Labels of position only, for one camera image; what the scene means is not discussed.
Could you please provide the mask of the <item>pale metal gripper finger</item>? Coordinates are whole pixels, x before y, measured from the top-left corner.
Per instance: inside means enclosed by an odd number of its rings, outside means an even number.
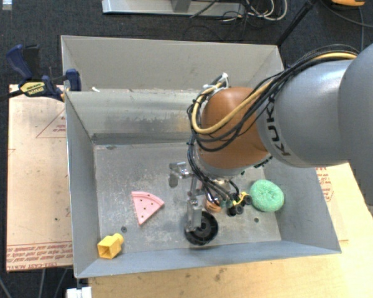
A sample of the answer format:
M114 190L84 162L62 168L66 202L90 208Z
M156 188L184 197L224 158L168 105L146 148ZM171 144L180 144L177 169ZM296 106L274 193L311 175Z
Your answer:
M190 177L190 171L188 170L185 162L170 163L169 169L170 174L168 177L168 185L170 187L177 187L180 179Z
M201 227L203 204L197 198L189 198L187 200L187 220L185 230L193 232Z

